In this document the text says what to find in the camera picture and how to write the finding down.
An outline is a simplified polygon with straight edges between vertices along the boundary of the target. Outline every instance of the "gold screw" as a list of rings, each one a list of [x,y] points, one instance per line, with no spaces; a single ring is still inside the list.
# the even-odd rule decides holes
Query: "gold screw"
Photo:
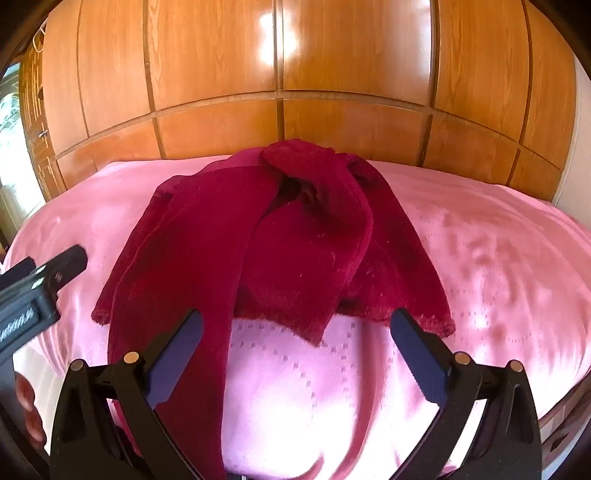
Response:
[[[138,352],[128,352],[123,357],[123,361],[126,364],[134,364],[139,360],[139,353]]]
[[[80,371],[82,370],[82,367],[84,366],[84,362],[82,360],[74,360],[71,364],[70,364],[70,368],[74,371]]]
[[[511,363],[509,364],[509,366],[511,367],[511,369],[514,372],[522,372],[523,371],[523,364],[519,360],[511,360]]]
[[[472,360],[466,352],[458,352],[453,356],[460,365],[467,365]]]

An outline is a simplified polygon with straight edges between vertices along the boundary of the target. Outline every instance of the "black tripod clamp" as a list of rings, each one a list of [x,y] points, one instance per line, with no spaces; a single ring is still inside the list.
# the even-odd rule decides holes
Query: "black tripod clamp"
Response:
[[[203,480],[154,411],[170,397],[202,335],[201,315],[192,311],[175,331],[117,364],[72,362],[56,410],[51,479]],[[107,398],[119,401],[143,460],[121,442]]]
[[[404,309],[392,314],[390,331],[426,400],[439,412],[391,480],[539,480],[540,429],[523,364],[479,365],[467,353],[451,353],[423,332]],[[487,399],[463,465],[439,477],[476,400]]]
[[[51,457],[28,443],[11,356],[59,320],[57,292],[86,261],[75,246],[38,268],[29,258],[0,276],[0,477],[203,480],[154,411],[169,399],[201,341],[203,321],[196,311],[116,364],[72,362],[56,410]],[[487,367],[464,352],[453,354],[404,309],[392,314],[391,335],[425,398],[440,407],[391,480],[540,480],[540,431],[522,363]],[[119,401],[141,457],[119,435],[108,399]],[[483,399],[485,411],[464,463],[440,477],[474,403]]]

